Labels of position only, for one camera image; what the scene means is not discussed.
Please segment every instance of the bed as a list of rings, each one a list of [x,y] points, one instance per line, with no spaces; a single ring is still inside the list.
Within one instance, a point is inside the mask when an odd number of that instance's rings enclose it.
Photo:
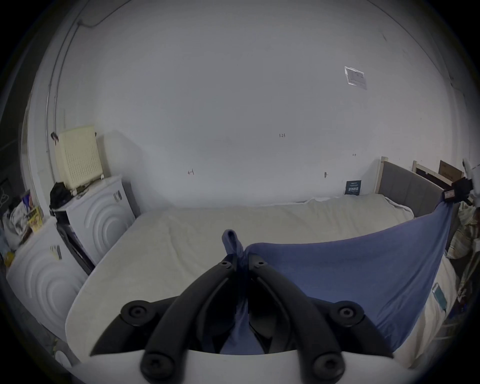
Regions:
[[[83,285],[66,320],[69,347],[80,361],[122,306],[177,296],[225,256],[221,235],[234,229],[242,244],[313,243],[358,237],[433,211],[441,189],[382,158],[376,193],[262,207],[154,211],[141,215]],[[427,348],[456,298],[456,275],[442,258],[431,293],[406,341],[394,352],[409,367]]]

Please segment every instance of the blue fabric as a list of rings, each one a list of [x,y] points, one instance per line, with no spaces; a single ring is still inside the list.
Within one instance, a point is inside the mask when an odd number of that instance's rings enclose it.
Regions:
[[[227,253],[237,254],[242,273],[236,325],[221,353],[262,353],[248,327],[248,255],[260,255],[307,296],[361,305],[392,350],[415,325],[432,289],[444,253],[452,205],[370,235],[317,244],[257,243],[243,250],[232,230]]]

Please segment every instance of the white bedding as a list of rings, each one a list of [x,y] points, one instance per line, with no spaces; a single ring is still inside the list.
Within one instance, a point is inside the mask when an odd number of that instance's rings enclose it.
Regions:
[[[345,195],[319,202],[264,207],[169,209],[140,216],[87,279],[66,321],[67,341],[85,361],[108,324],[132,300],[157,301],[181,294],[225,256],[221,236],[233,229],[246,247],[256,242],[313,243],[377,232],[413,218],[378,194]],[[455,273],[444,257],[436,277],[449,308]],[[405,366],[437,333],[445,313],[432,294],[395,358]]]

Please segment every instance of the screw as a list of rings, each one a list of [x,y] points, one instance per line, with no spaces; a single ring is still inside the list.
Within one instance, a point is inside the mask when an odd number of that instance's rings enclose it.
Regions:
[[[337,353],[325,353],[315,359],[313,374],[320,380],[333,380],[343,375],[345,363]]]
[[[141,370],[145,375],[159,380],[168,379],[173,375],[175,363],[165,355],[149,353],[142,360]]]
[[[338,313],[340,314],[341,317],[344,317],[346,319],[353,317],[355,315],[355,311],[349,307],[341,308],[338,311]]]
[[[146,309],[144,307],[135,306],[132,307],[129,311],[129,315],[135,319],[145,316]]]

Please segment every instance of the gray upholstered headboard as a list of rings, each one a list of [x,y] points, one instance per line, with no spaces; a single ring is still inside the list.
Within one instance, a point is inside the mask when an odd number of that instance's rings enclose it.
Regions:
[[[427,215],[435,209],[442,194],[442,188],[408,169],[388,162],[382,157],[375,193],[388,197],[395,203],[406,205],[415,217]],[[452,223],[447,246],[458,229],[457,218],[459,204],[452,212]]]

